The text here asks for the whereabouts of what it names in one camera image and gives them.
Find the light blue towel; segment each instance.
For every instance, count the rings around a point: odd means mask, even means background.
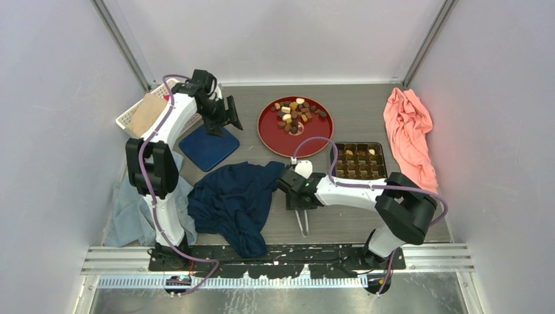
[[[176,152],[171,153],[177,168],[180,169],[183,164],[183,156]],[[187,213],[187,196],[191,190],[192,186],[184,178],[179,177],[177,188],[173,191],[179,222],[185,230],[189,245],[196,243],[198,235],[194,228],[194,219]],[[115,187],[114,195],[112,217],[107,228],[104,245],[122,247],[137,240],[142,245],[154,245],[156,232],[149,206],[143,196],[137,193],[137,188],[131,186],[127,175],[119,187]]]

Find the navy blue cloth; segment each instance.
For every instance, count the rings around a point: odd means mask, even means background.
[[[281,162],[264,167],[243,162],[206,175],[188,196],[188,213],[196,231],[221,234],[244,258],[264,254],[266,242],[260,231],[284,167]]]

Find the plastic basket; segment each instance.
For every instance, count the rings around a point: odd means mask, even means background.
[[[168,85],[170,87],[174,87],[179,81],[176,80],[175,78],[171,78],[168,80]],[[166,89],[166,87],[162,84],[160,85],[157,89],[151,91],[151,94],[154,94],[160,98],[164,98],[164,96],[169,95],[170,93],[168,92],[168,90]],[[131,130],[129,130],[129,128],[127,127],[127,125],[129,124],[129,122],[131,122],[131,118],[133,118],[133,114],[135,113],[135,110],[137,110],[137,108],[139,107],[139,105],[141,104],[142,100],[139,100],[135,105],[133,105],[133,107],[129,108],[126,112],[124,112],[122,115],[120,115],[117,119],[116,119],[116,124],[122,128],[127,134],[129,134],[130,137],[133,138],[137,138],[137,136],[135,136],[135,134],[133,134],[131,132]],[[179,132],[180,134],[185,133],[185,131],[187,131],[188,129],[190,129],[193,125],[195,125],[195,123],[197,123],[198,121],[200,121],[201,116],[200,114],[195,114],[194,116],[191,117],[191,119],[189,119],[189,121],[187,121],[187,123],[185,124],[185,126],[183,127],[183,129],[181,130],[181,132]]]

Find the red plate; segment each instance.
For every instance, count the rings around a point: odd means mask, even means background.
[[[312,121],[302,123],[302,132],[292,135],[290,133],[285,133],[283,129],[278,127],[278,122],[281,121],[278,117],[278,112],[272,112],[270,109],[274,106],[274,103],[279,103],[280,101],[295,101],[297,98],[304,99],[305,103],[308,103],[309,106],[315,105],[318,109],[327,113],[328,116],[326,118],[321,118],[318,114],[310,111]],[[272,152],[285,157],[291,157],[297,146],[309,137],[323,136],[330,139],[333,134],[333,121],[328,110],[318,102],[307,97],[289,96],[274,100],[262,110],[258,121],[258,131],[260,139]],[[310,141],[303,145],[297,157],[304,158],[314,155],[320,150],[323,150],[327,144],[328,142],[322,140]]]

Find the pink cloth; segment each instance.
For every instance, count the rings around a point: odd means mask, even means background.
[[[401,172],[420,188],[437,193],[425,134],[433,128],[428,110],[412,90],[393,89],[384,111],[387,138]]]

